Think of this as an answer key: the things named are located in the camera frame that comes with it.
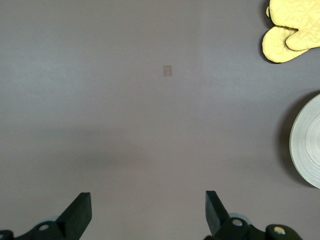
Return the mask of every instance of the yellow oven mitt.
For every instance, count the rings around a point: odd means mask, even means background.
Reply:
[[[285,40],[291,50],[320,47],[320,0],[270,0],[267,12],[275,25],[297,29]]]
[[[274,63],[284,63],[294,59],[307,50],[294,51],[287,47],[285,41],[297,30],[285,26],[274,26],[263,37],[262,52]]]
[[[276,25],[262,41],[267,59],[284,63],[320,47],[320,0],[270,0],[266,15]]]

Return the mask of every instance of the oven mitt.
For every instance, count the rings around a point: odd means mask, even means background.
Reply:
[[[262,52],[265,57],[274,63],[284,63],[308,51],[294,51],[287,47],[286,39],[296,32],[296,29],[285,26],[272,27],[262,40]]]
[[[289,49],[320,47],[320,0],[270,0],[268,12],[276,26],[297,29],[285,40]]]

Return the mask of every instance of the gray surface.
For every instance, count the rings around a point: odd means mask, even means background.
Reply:
[[[266,61],[266,6],[1,0],[0,228],[22,234],[91,192],[83,240],[201,240],[216,190],[261,230],[318,240],[320,191],[288,134],[320,50]]]

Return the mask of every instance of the quilted fabric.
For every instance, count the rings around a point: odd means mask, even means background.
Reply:
[[[320,0],[270,0],[266,15],[275,24],[262,41],[267,59],[284,63],[320,47]]]
[[[265,57],[274,63],[284,63],[305,53],[307,50],[294,51],[285,43],[288,36],[296,32],[297,30],[285,26],[271,28],[262,40],[262,52]]]
[[[269,14],[275,25],[298,30],[285,40],[290,49],[320,47],[320,0],[270,0]]]

